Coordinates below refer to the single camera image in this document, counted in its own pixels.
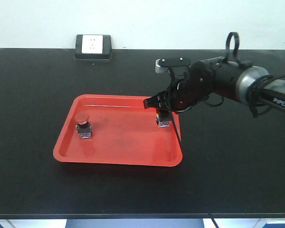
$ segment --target red button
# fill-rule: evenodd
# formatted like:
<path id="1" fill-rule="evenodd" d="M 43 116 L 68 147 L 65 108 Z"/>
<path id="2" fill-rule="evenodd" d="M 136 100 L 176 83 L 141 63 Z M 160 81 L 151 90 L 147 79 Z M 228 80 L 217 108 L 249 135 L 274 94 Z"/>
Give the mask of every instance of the red button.
<path id="1" fill-rule="evenodd" d="M 89 121 L 89 114 L 88 113 L 77 113 L 75 115 L 75 120 L 79 125 L 86 124 Z"/>

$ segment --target electrical outlet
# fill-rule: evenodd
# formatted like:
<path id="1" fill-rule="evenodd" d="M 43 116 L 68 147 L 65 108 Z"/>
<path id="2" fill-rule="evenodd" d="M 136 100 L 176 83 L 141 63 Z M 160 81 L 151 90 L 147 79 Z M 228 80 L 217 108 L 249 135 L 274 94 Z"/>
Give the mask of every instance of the electrical outlet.
<path id="1" fill-rule="evenodd" d="M 103 53 L 103 35 L 83 35 L 81 53 L 82 54 L 102 54 Z"/>

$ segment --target red tray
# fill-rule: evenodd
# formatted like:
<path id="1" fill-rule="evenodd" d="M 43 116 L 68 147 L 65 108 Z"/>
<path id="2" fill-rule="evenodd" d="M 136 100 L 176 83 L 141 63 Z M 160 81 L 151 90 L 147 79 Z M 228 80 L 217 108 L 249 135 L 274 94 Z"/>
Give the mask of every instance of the red tray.
<path id="1" fill-rule="evenodd" d="M 67 115 L 54 147 L 61 162 L 175 166 L 182 160 L 173 126 L 159 128 L 144 96 L 81 95 Z M 74 116 L 89 114 L 91 139 L 79 139 Z M 179 117 L 173 114 L 178 132 Z"/>

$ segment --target black cable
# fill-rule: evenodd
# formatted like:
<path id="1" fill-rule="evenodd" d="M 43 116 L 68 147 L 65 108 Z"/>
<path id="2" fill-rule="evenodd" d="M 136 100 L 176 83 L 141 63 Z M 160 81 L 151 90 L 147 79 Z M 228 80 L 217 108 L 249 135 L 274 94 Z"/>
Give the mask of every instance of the black cable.
<path id="1" fill-rule="evenodd" d="M 280 78 L 285 78 L 285 75 L 282 75 L 282 76 L 265 75 L 255 80 L 251 84 L 251 86 L 248 88 L 248 92 L 247 92 L 248 106 L 254 118 L 257 118 L 260 115 L 266 114 L 271 109 L 271 107 L 268 107 L 266 110 L 259 112 L 257 107 L 265 105 L 259 102 L 259 97 L 260 97 L 262 90 L 267 85 L 269 85 L 270 83 Z"/>
<path id="2" fill-rule="evenodd" d="M 211 221 L 213 222 L 215 228 L 219 228 L 219 226 L 218 226 L 217 222 L 215 221 L 215 219 L 213 218 L 213 216 L 210 213 L 208 213 L 208 215 L 209 215 Z"/>
<path id="3" fill-rule="evenodd" d="M 220 103 L 210 104 L 210 103 L 206 102 L 209 99 L 209 96 L 207 96 L 206 99 L 204 100 L 204 103 L 205 103 L 205 105 L 207 105 L 209 107 L 213 107 L 213 108 L 214 107 L 219 107 L 219 106 L 221 106 L 224 103 L 224 100 L 225 100 L 223 96 L 220 96 L 220 98 L 222 100 Z"/>
<path id="4" fill-rule="evenodd" d="M 174 117 L 173 117 L 173 115 L 172 115 L 172 108 L 171 108 L 171 103 L 170 103 L 170 94 L 171 94 L 171 87 L 172 87 L 173 81 L 174 81 L 174 74 L 172 73 L 172 74 L 171 74 L 170 85 L 169 85 L 169 88 L 168 88 L 167 105 L 168 105 L 168 109 L 169 109 L 169 115 L 170 115 L 170 117 L 171 117 L 171 119 L 172 119 L 173 128 L 174 128 L 174 130 L 175 130 L 176 137 L 177 137 L 177 140 L 178 140 L 178 142 L 179 142 L 180 150 L 181 150 L 181 137 L 180 137 L 179 131 L 177 130 L 177 127 L 176 127 L 176 124 L 175 124 L 175 121 L 174 121 Z"/>
<path id="5" fill-rule="evenodd" d="M 176 133 L 176 136 L 177 136 L 177 140 L 178 140 L 179 145 L 180 145 L 180 150 L 182 150 L 182 148 L 181 148 L 181 137 L 180 137 L 180 134 L 179 134 L 179 132 L 178 132 L 178 130 L 177 130 L 177 127 L 176 127 L 176 124 L 175 124 L 175 121 L 174 121 L 174 117 L 173 117 L 173 115 L 172 115 L 172 108 L 171 108 L 171 103 L 170 103 L 171 87 L 172 87 L 173 81 L 174 81 L 174 75 L 171 74 L 171 82 L 170 82 L 170 85 L 169 85 L 169 87 L 168 87 L 168 99 L 166 99 L 166 101 L 167 101 L 167 105 L 168 105 L 168 109 L 169 109 L 169 114 L 170 114 L 170 117 L 171 117 L 171 119 L 172 119 L 173 128 L 174 128 L 174 130 L 175 130 L 175 133 Z M 217 223 L 216 223 L 216 221 L 214 220 L 213 216 L 212 216 L 210 213 L 208 213 L 208 215 L 209 215 L 209 217 L 211 218 L 211 220 L 212 220 L 214 226 L 215 226 L 216 228 L 219 228 L 219 226 L 217 225 Z"/>

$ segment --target black tabletop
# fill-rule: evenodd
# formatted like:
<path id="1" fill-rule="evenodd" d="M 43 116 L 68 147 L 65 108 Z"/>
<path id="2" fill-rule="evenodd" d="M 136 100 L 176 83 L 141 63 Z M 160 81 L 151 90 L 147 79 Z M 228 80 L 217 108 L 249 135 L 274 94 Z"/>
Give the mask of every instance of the black tabletop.
<path id="1" fill-rule="evenodd" d="M 0 218 L 285 217 L 285 114 L 253 118 L 226 100 L 180 114 L 176 167 L 61 163 L 53 148 L 81 94 L 155 95 L 170 81 L 158 58 L 192 62 L 211 50 L 114 50 L 111 61 L 72 49 L 0 49 Z M 242 50 L 285 74 L 285 51 Z"/>

